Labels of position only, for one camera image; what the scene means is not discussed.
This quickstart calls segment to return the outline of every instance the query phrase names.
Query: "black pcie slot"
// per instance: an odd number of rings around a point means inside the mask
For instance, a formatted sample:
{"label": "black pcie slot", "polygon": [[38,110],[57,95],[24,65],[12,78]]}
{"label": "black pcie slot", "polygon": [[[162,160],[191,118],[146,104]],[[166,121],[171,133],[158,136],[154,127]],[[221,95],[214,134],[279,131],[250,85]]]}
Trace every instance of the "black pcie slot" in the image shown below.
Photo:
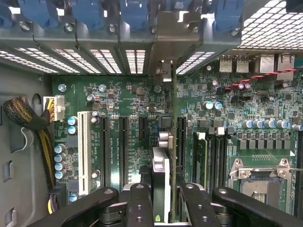
{"label": "black pcie slot", "polygon": [[185,152],[186,152],[186,117],[178,117],[177,128],[177,164],[184,173]]}
{"label": "black pcie slot", "polygon": [[139,140],[147,140],[147,117],[139,117]]}
{"label": "black pcie slot", "polygon": [[100,117],[101,187],[110,187],[110,137],[109,117]]}
{"label": "black pcie slot", "polygon": [[128,117],[119,117],[120,189],[128,184]]}

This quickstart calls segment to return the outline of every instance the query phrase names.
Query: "power connector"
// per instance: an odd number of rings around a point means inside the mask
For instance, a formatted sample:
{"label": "power connector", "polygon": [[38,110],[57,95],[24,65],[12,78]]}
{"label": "power connector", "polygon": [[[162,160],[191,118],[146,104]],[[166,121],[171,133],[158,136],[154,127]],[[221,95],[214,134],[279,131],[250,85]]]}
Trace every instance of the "power connector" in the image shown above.
{"label": "power connector", "polygon": [[53,98],[53,103],[54,103],[54,122],[55,121],[60,121],[65,118],[65,106],[64,106],[64,97],[51,97],[51,96],[44,96],[43,97],[43,110],[45,110],[45,104],[46,102]]}

